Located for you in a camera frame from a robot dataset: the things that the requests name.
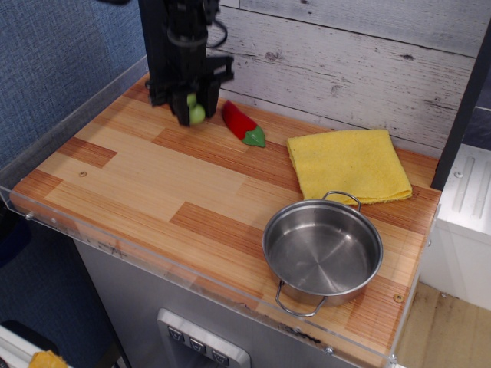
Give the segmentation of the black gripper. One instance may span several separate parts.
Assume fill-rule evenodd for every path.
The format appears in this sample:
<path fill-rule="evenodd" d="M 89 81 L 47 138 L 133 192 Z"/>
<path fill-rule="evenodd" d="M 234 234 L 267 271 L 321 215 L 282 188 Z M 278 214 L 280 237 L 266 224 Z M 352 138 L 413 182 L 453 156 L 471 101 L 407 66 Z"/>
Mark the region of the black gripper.
<path fill-rule="evenodd" d="M 234 78 L 233 57 L 209 56 L 206 42 L 175 45 L 167 38 L 166 74 L 161 83 L 146 82 L 150 103 L 168 104 L 179 125 L 189 127 L 188 92 L 197 92 L 197 102 L 203 106 L 206 117 L 216 113 L 221 84 Z"/>

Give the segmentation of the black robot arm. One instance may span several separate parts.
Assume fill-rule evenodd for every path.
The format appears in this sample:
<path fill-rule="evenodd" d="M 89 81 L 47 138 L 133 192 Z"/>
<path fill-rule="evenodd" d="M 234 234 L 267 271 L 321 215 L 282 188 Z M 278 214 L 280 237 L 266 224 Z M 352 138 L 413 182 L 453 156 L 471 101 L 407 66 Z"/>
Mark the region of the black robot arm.
<path fill-rule="evenodd" d="M 205 117 L 216 112 L 219 89 L 234 78 L 233 57 L 209 56 L 208 27 L 223 30 L 216 20 L 217 1 L 139 1 L 140 20 L 150 79 L 146 82 L 150 103 L 167 104 L 180 125 L 191 125 L 188 96 L 195 95 Z"/>

